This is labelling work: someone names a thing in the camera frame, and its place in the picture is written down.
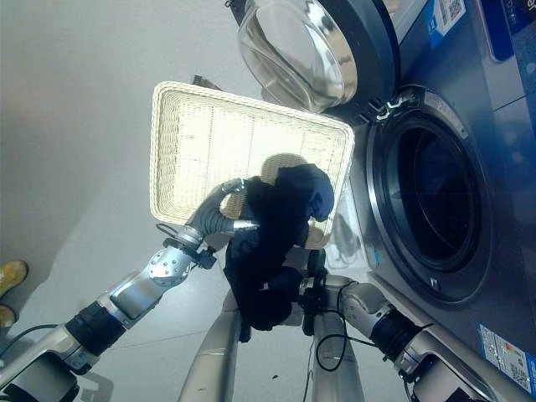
washing machine door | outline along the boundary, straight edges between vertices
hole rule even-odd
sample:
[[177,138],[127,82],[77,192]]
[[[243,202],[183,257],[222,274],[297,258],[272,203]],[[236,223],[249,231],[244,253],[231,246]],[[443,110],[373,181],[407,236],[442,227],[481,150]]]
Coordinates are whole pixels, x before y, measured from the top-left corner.
[[247,0],[238,38],[263,97],[280,105],[354,123],[398,87],[399,45],[381,0]]

white floor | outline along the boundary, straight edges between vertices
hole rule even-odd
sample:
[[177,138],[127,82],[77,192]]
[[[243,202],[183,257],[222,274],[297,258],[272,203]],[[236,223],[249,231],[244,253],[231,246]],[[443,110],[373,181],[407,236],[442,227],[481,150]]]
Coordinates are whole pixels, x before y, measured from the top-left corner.
[[[258,97],[259,87],[224,0],[0,6],[1,257],[31,266],[2,299],[20,315],[10,338],[70,319],[160,246],[148,208],[155,84],[200,74],[236,94]],[[361,278],[358,249],[334,270]],[[77,400],[176,400],[227,290],[221,265],[195,271],[80,379]],[[240,345],[234,400],[302,400],[309,344],[299,327],[254,332]],[[354,349],[368,400],[405,400],[391,364]]]

front-loading washer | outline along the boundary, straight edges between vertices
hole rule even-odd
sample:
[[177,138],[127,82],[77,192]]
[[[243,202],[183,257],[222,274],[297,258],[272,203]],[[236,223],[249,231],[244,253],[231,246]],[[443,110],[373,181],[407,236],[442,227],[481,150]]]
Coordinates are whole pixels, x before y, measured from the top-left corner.
[[230,6],[265,99],[353,126],[374,273],[536,394],[536,10],[417,3]]

yellow boot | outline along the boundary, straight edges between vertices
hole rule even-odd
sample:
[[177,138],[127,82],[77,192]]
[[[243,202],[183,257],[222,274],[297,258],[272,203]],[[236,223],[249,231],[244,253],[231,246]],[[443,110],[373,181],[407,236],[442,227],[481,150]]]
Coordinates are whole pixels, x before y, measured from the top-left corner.
[[2,265],[0,267],[0,297],[24,281],[27,274],[28,266],[24,261],[9,261]]
[[0,328],[9,328],[17,321],[17,315],[8,306],[0,304]]

wicker basket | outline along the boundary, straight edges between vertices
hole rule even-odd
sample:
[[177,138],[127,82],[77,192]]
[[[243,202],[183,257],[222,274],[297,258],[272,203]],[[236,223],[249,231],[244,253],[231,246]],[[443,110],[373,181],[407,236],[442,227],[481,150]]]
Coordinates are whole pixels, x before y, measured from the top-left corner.
[[[273,184],[278,168],[315,163],[330,178],[335,208],[311,219],[306,247],[322,248],[331,233],[353,151],[353,130],[325,116],[178,82],[162,82],[152,98],[150,192],[155,218],[184,224],[204,197],[231,178],[260,176]],[[237,219],[243,194],[222,212]]]

